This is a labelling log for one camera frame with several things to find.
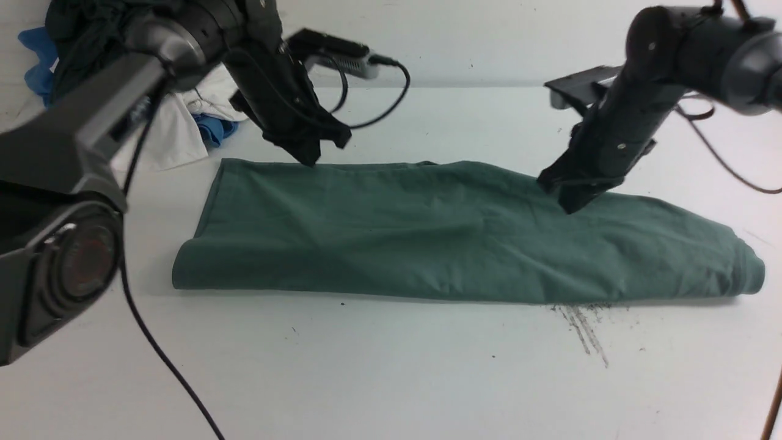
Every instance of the black fabric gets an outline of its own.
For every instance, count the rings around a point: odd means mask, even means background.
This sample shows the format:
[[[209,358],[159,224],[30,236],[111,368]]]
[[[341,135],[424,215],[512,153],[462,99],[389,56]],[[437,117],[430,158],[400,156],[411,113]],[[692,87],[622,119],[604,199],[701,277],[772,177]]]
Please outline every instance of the black fabric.
[[[51,102],[122,56],[125,34],[135,18],[152,7],[175,10],[179,4],[178,0],[52,0],[45,26],[59,62]]]

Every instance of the black cable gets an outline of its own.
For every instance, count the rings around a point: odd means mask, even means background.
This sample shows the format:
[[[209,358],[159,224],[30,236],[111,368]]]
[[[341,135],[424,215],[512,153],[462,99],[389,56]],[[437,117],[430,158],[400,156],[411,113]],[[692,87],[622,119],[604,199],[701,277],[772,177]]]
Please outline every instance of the black cable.
[[[133,158],[131,159],[130,167],[127,170],[127,177],[125,178],[125,183],[123,184],[122,187],[122,193],[126,197],[131,189],[133,174],[135,173],[136,166],[138,165],[138,159],[141,156],[142,147],[144,146],[144,142],[146,141],[147,135],[149,134],[149,130],[152,127],[152,122],[155,119],[157,110],[160,108],[160,105],[163,103],[163,99],[166,97],[167,93],[168,93],[168,85],[163,85],[160,87],[159,90],[153,93],[150,99],[149,119],[147,120],[146,125],[142,130],[141,136],[138,138],[138,141],[136,142],[136,149],[133,152]],[[141,314],[138,312],[136,303],[133,300],[133,296],[131,295],[131,285],[130,282],[128,281],[127,263],[125,260],[126,258],[123,251],[123,254],[120,259],[120,277],[122,278],[122,290],[125,294],[125,301],[127,302],[128,308],[130,308],[131,310],[133,319],[135,319],[136,324],[138,324],[138,328],[141,329],[142,333],[144,334],[144,337],[149,342],[149,344],[152,345],[152,349],[158,355],[160,360],[162,360],[163,363],[166,364],[168,369],[177,378],[177,380],[185,389],[185,391],[190,395],[190,398],[195,403],[195,405],[198,406],[198,408],[201,410],[201,414],[203,414],[204,418],[206,419],[206,422],[209,423],[209,426],[212,427],[212,431],[214,431],[215,436],[217,436],[219,440],[225,440],[223,433],[220,432],[220,428],[215,423],[214,419],[212,418],[212,415],[209,413],[209,410],[206,409],[206,407],[203,405],[203,402],[201,402],[201,398],[192,389],[192,387],[187,382],[185,377],[183,377],[182,374],[179,373],[177,367],[174,366],[174,364],[171,362],[170,359],[168,359],[166,353],[163,351],[162,348],[160,348],[160,346],[157,344],[157,341],[155,341],[155,338],[152,336],[152,333],[149,332],[149,328],[147,328],[146,324],[144,323],[144,319],[142,319]]]
[[[277,87],[274,86],[274,82],[272,82],[272,80],[268,77],[268,75],[266,75],[266,72],[264,71],[264,69],[261,68],[261,66],[255,60],[255,58],[253,58],[253,56],[249,52],[247,52],[245,49],[234,49],[234,53],[240,53],[240,54],[244,55],[244,57],[247,58],[251,63],[255,64],[255,67],[258,68],[258,70],[261,72],[261,74],[264,76],[264,78],[266,78],[266,81],[268,81],[269,86],[274,91],[275,95],[277,95],[277,97],[282,101],[282,103],[285,104],[285,106],[287,106],[293,113],[295,113],[296,116],[302,118],[306,122],[308,122],[308,123],[310,123],[310,124],[312,124],[312,125],[314,125],[316,127],[325,128],[326,130],[340,129],[340,127],[335,127],[333,125],[329,125],[329,124],[320,122],[317,119],[314,119],[314,118],[309,117],[306,114],[302,113],[302,111],[300,109],[298,109],[296,107],[296,105],[294,105],[293,103],[288,101],[282,95],[282,92],[280,92],[277,89]],[[388,115],[391,114],[391,112],[393,112],[399,106],[399,104],[402,102],[402,99],[404,99],[405,95],[407,94],[407,90],[410,88],[410,83],[411,83],[410,72],[407,71],[407,68],[402,63],[400,63],[400,62],[398,62],[396,60],[392,60],[390,58],[384,57],[384,56],[377,56],[377,55],[373,56],[372,58],[370,58],[370,61],[372,61],[372,60],[375,61],[375,64],[382,64],[384,66],[393,66],[393,67],[397,67],[398,69],[402,70],[402,73],[404,74],[404,78],[405,78],[404,89],[402,90],[402,93],[399,95],[399,98],[396,99],[396,102],[394,102],[394,104],[392,104],[391,107],[388,110],[386,110],[383,114],[381,114],[380,116],[378,116],[375,119],[372,119],[370,121],[367,121],[367,122],[364,122],[364,123],[361,123],[361,124],[358,124],[358,125],[349,126],[348,128],[350,128],[350,129],[366,128],[366,127],[369,127],[370,125],[376,124],[376,123],[380,122],[380,120],[386,118]]]
[[[714,116],[714,114],[717,111],[717,107],[714,105],[714,100],[706,95],[703,95],[702,93],[691,92],[689,95],[685,95],[682,97],[682,100],[685,99],[696,99],[699,101],[706,101],[709,104],[709,106],[712,107],[700,114],[679,113],[679,115],[685,117],[690,121],[705,121],[710,117]]]
[[[743,21],[747,21],[752,18],[749,15],[747,6],[744,4],[744,0],[731,0],[731,2],[733,3],[734,9],[736,9],[736,13],[738,14],[739,18],[741,18]]]
[[[345,101],[347,101],[347,89],[349,88],[349,85],[347,84],[347,75],[345,75],[345,70],[337,63],[337,60],[335,60],[333,56],[328,53],[321,53],[319,55],[331,62],[334,68],[339,72],[339,79],[342,81],[343,90],[342,94],[339,96],[339,102],[336,107],[329,111],[330,114],[334,114],[338,112],[339,109],[343,108]]]
[[[404,88],[402,89],[402,92],[399,94],[399,98],[396,98],[396,101],[394,101],[394,103],[391,104],[391,107],[389,107],[388,110],[380,114],[380,116],[376,117],[375,119],[371,119],[361,124],[349,126],[351,130],[355,130],[357,128],[369,127],[370,125],[377,124],[378,122],[385,119],[394,110],[396,110],[396,108],[402,102],[402,99],[404,99],[405,95],[407,94],[407,90],[410,89],[410,83],[411,83],[410,72],[407,71],[407,68],[399,61],[393,60],[386,56],[374,55],[369,58],[369,62],[373,64],[381,64],[383,66],[396,67],[397,69],[402,70],[402,74],[404,74]]]
[[[781,194],[782,193],[782,188],[779,188],[779,189],[761,188],[760,186],[757,186],[754,183],[749,182],[747,179],[745,179],[744,177],[739,175],[734,169],[732,169],[725,162],[725,160],[723,158],[721,158],[719,153],[717,153],[717,151],[714,150],[714,147],[712,146],[712,144],[708,141],[708,139],[706,139],[706,136],[703,134],[703,132],[701,132],[701,129],[698,128],[698,126],[695,124],[695,119],[693,119],[693,117],[691,115],[687,114],[684,111],[684,109],[682,109],[681,106],[677,105],[675,110],[676,110],[676,112],[679,115],[681,115],[681,117],[683,117],[684,119],[687,120],[687,123],[690,124],[690,126],[692,127],[693,130],[695,130],[695,133],[698,135],[699,138],[701,138],[701,141],[703,141],[704,145],[706,145],[706,148],[708,148],[708,151],[710,151],[712,153],[712,156],[714,156],[714,158],[717,159],[719,164],[722,165],[723,168],[725,168],[725,171],[728,171],[736,180],[738,180],[741,183],[744,183],[746,186],[754,189],[755,191],[757,191],[759,193],[764,193],[764,194]]]

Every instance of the dark green cloth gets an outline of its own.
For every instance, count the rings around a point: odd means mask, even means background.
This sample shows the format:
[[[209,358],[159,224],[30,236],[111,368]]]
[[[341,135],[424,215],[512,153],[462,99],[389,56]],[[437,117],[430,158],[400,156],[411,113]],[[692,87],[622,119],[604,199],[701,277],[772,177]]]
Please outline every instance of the dark green cloth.
[[[176,10],[180,0],[52,0],[46,33],[59,62],[52,79],[52,103],[126,53],[125,34],[152,7]]]
[[[755,293],[763,262],[733,231],[608,193],[565,215],[534,178],[476,162],[225,159],[178,289],[591,303]]]

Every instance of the white table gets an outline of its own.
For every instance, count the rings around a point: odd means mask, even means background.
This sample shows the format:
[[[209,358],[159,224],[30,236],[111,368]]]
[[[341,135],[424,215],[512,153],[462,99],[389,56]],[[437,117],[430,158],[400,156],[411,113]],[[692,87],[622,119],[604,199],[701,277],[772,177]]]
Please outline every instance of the white table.
[[[341,115],[361,121],[397,92],[352,90]],[[321,91],[328,104],[337,93]],[[547,103],[542,88],[413,89],[344,151],[325,145],[322,162],[481,160],[536,175],[577,121]],[[701,126],[738,170],[780,186],[781,121],[721,110]],[[757,438],[782,365],[782,197],[735,182],[678,117],[657,140],[619,190],[732,226],[766,262],[760,294],[552,310],[176,291],[171,266],[219,157],[290,161],[251,124],[214,158],[138,176],[127,225],[131,285],[230,439]],[[0,394],[3,438],[212,438],[117,289],[1,369]]]

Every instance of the clothing pile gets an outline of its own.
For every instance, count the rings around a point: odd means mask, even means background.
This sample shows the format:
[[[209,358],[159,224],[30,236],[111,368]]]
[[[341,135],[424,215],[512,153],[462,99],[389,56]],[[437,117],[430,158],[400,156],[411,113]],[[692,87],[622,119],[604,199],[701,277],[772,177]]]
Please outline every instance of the clothing pile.
[[[23,31],[19,41],[38,56],[39,64],[24,76],[41,97],[25,116],[56,103],[82,82],[126,53],[124,35],[131,22],[153,7],[173,0],[52,0],[44,27]],[[207,156],[207,147],[223,140],[247,119],[228,100],[236,92],[222,64],[193,90],[168,96],[150,128],[139,167],[174,168]],[[117,153],[112,168],[126,171],[134,142]]]

